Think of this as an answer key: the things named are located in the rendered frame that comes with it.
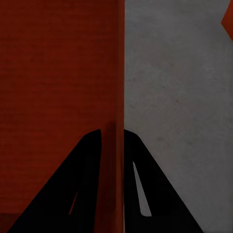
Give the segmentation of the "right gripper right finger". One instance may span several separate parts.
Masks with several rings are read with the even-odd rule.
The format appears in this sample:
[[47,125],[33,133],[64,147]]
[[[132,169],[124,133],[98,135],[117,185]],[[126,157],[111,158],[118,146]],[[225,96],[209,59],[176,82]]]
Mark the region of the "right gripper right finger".
[[[152,216],[140,211],[133,162]],[[125,233],[204,233],[141,138],[124,129]]]

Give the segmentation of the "storage box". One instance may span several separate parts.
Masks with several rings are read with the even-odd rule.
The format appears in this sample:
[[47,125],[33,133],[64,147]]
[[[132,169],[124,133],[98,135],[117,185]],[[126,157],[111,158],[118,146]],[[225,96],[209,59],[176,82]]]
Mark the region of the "storage box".
[[0,0],[0,233],[97,129],[94,233],[123,233],[124,47],[125,0]]
[[233,0],[229,4],[221,24],[233,41]]

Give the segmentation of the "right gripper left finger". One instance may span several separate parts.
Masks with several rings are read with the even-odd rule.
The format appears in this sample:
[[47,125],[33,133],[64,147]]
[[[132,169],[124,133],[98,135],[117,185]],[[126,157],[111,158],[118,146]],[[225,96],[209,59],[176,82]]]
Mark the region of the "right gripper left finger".
[[82,137],[7,233],[94,233],[100,157],[97,129]]

